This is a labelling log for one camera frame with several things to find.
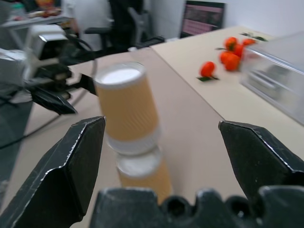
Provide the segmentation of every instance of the black cable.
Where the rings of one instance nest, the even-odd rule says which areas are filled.
[[[86,46],[89,48],[90,53],[92,54],[92,60],[93,60],[93,67],[92,67],[92,73],[91,73],[91,74],[92,74],[92,77],[95,77],[95,74],[96,74],[96,72],[97,72],[97,61],[96,61],[96,57],[95,57],[95,53],[94,53],[93,49],[92,49],[91,46],[90,46],[88,43],[86,43],[85,41],[83,41],[83,40],[81,40],[81,39],[78,39],[78,38],[74,38],[74,39],[77,39],[78,42],[80,42],[80,43],[86,45]],[[86,93],[87,93],[86,90],[83,91],[83,92],[79,95],[79,97],[78,97],[71,105],[74,106],[74,105],[78,104],[78,103],[82,100],[82,98],[86,95]],[[31,137],[32,135],[34,135],[34,134],[36,134],[37,132],[39,132],[39,131],[41,131],[42,129],[44,129],[45,127],[49,126],[51,123],[53,123],[54,121],[56,121],[56,120],[59,119],[60,117],[61,117],[61,116],[58,115],[58,116],[54,117],[53,119],[51,119],[50,121],[46,122],[46,123],[45,123],[44,125],[42,125],[41,127],[37,128],[37,129],[35,129],[35,130],[33,130],[31,133],[29,133],[29,134],[27,134],[27,135],[24,135],[24,136],[22,136],[21,138],[16,139],[16,140],[14,140],[14,141],[12,141],[12,142],[10,142],[10,143],[8,143],[8,144],[5,144],[5,145],[3,145],[3,146],[0,146],[0,150],[5,149],[5,148],[7,148],[7,147],[9,147],[9,146],[12,146],[12,145],[14,145],[14,144],[16,144],[16,143],[19,143],[19,142],[23,141],[24,139],[26,139],[26,138],[28,138],[28,137]]]

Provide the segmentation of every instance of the clear plastic container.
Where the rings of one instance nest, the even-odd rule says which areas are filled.
[[[11,6],[11,17],[26,18],[27,14],[22,3],[13,3]]]
[[[252,90],[304,125],[304,32],[246,49],[241,79]]]

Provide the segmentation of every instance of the stacked paper cups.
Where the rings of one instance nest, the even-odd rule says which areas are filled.
[[[157,145],[160,123],[144,66],[127,62],[105,68],[97,73],[95,87],[122,186],[151,188],[161,203],[172,187]]]

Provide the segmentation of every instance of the beige tabletop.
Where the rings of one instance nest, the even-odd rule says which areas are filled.
[[[218,123],[222,118],[151,48],[101,58],[98,60],[98,67],[124,61],[138,61],[147,69],[163,128],[160,146],[169,164],[174,192],[191,203],[194,202],[196,191],[202,188],[215,188],[223,198],[235,194],[242,195],[218,130]],[[89,74],[91,63],[74,66],[72,70],[74,73]],[[78,115],[64,116],[52,126],[24,141],[4,207],[43,154],[66,133],[71,124],[101,115],[97,97],[90,94],[76,106],[76,110]],[[35,105],[27,131],[37,128],[53,115]],[[82,222],[72,227],[88,227],[98,191],[119,186],[115,154],[104,142],[88,214]]]
[[[227,72],[219,62],[220,51],[215,48],[223,47],[224,40],[231,36],[245,39],[240,35],[243,32],[271,39],[245,27],[232,27],[156,45],[153,50],[225,120],[262,126],[304,159],[304,127],[242,86],[241,72]],[[220,81],[202,83],[196,78],[206,61],[217,65]]]

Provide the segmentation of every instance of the monitor screen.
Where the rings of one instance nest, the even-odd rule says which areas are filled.
[[[187,1],[180,38],[221,29],[224,9],[224,3]]]

